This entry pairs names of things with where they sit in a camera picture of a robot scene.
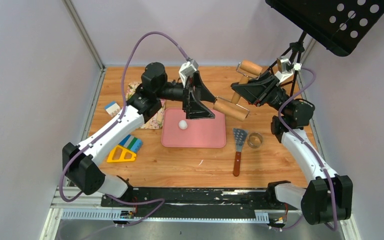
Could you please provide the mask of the white dough ball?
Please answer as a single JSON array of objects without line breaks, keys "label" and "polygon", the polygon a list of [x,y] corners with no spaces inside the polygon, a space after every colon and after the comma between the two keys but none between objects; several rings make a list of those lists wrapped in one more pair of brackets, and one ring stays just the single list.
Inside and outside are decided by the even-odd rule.
[{"label": "white dough ball", "polygon": [[181,130],[186,130],[188,128],[188,123],[185,121],[185,120],[180,120],[178,122],[178,127],[181,129]]}]

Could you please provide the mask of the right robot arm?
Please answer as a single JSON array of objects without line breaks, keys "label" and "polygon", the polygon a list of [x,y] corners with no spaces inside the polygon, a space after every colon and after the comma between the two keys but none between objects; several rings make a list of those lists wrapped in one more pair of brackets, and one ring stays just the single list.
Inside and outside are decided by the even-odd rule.
[{"label": "right robot arm", "polygon": [[335,231],[340,221],[351,216],[353,182],[326,163],[304,130],[315,111],[313,103],[299,97],[308,87],[305,85],[289,95],[281,86],[281,74],[269,71],[247,83],[231,84],[232,90],[249,104],[267,104],[277,110],[271,132],[290,152],[307,180],[306,188],[286,180],[269,183],[266,204],[272,209],[288,204],[301,210],[308,224],[324,224]]}]

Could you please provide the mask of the wooden double-ended roller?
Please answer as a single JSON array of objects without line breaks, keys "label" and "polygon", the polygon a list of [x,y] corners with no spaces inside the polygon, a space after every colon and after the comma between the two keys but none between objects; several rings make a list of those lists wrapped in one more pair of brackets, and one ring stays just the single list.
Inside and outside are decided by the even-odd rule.
[{"label": "wooden double-ended roller", "polygon": [[[241,85],[247,84],[250,79],[258,77],[262,73],[263,68],[252,61],[243,60],[237,65],[236,71],[242,75],[238,82]],[[241,96],[236,92],[234,92],[230,100],[218,96],[216,97],[213,109],[227,117],[244,121],[248,117],[250,111],[238,104],[240,99]]]}]

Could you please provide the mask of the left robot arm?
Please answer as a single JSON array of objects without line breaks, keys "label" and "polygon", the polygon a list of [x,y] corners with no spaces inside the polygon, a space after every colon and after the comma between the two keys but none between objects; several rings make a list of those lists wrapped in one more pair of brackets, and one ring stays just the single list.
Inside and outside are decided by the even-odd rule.
[{"label": "left robot arm", "polygon": [[64,176],[85,195],[108,194],[120,206],[129,206],[133,193],[128,183],[120,177],[106,175],[99,166],[118,143],[157,114],[162,100],[181,102],[188,120],[214,119],[215,114],[203,102],[215,103],[216,97],[204,85],[198,68],[198,63],[191,59],[179,69],[181,81],[170,82],[162,63],[148,64],[141,75],[141,84],[119,113],[94,135],[63,147]]}]

